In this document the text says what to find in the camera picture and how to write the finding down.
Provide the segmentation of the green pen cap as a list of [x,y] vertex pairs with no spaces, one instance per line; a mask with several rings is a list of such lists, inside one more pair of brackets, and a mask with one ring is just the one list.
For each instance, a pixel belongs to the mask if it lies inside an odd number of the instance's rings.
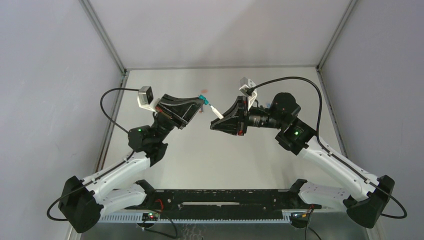
[[204,105],[206,105],[206,106],[207,106],[207,105],[209,105],[209,104],[210,104],[210,103],[209,103],[209,101],[207,100],[207,98],[206,98],[205,96],[203,96],[203,95],[199,95],[199,96],[198,96],[198,98],[199,98],[199,99],[201,99],[201,100],[203,101],[203,104],[204,104]]

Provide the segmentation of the white pen green end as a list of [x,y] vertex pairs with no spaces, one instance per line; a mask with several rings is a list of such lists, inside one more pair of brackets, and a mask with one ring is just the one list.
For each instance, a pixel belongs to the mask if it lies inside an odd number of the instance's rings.
[[217,108],[215,108],[212,104],[208,104],[208,106],[211,108],[212,112],[216,115],[216,117],[220,120],[224,118],[224,116],[219,112]]

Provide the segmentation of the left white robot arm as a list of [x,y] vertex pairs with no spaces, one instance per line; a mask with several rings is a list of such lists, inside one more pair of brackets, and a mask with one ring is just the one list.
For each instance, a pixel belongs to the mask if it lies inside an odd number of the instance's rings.
[[131,152],[112,166],[82,179],[70,177],[64,184],[58,209],[77,233],[91,229],[105,215],[141,205],[147,193],[135,182],[131,187],[118,186],[158,163],[165,155],[165,138],[175,128],[183,129],[208,101],[202,95],[177,98],[164,94],[155,99],[151,93],[139,93],[138,106],[155,113],[152,125],[128,131]]

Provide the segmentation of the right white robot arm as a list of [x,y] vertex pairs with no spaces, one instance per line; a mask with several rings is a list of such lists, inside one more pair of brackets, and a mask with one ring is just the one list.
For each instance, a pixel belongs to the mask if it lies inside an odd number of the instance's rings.
[[246,96],[210,123],[210,129],[243,136],[248,127],[277,129],[276,140],[285,150],[311,161],[339,183],[339,187],[298,179],[291,189],[307,205],[346,212],[355,223],[371,229],[389,202],[395,182],[363,170],[330,147],[317,131],[298,118],[301,107],[287,92],[278,93],[270,107],[251,107]]

